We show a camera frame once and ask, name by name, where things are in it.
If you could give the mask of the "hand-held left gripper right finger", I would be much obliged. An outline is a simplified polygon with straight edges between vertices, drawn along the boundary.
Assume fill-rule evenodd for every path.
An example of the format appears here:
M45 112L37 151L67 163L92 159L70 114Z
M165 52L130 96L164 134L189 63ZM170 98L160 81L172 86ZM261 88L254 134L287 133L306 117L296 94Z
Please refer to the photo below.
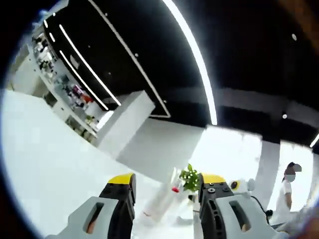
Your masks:
M279 239L265 211L252 197L234 195L218 175L199 175L199 217L205 239Z

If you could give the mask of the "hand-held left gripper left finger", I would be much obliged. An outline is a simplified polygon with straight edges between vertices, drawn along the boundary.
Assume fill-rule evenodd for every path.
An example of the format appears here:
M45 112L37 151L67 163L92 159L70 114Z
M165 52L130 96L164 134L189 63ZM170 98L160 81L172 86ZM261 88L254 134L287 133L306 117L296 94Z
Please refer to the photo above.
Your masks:
M90 197L68 217L67 226L47 239L130 239L135 218L136 175L110 179L98 197Z

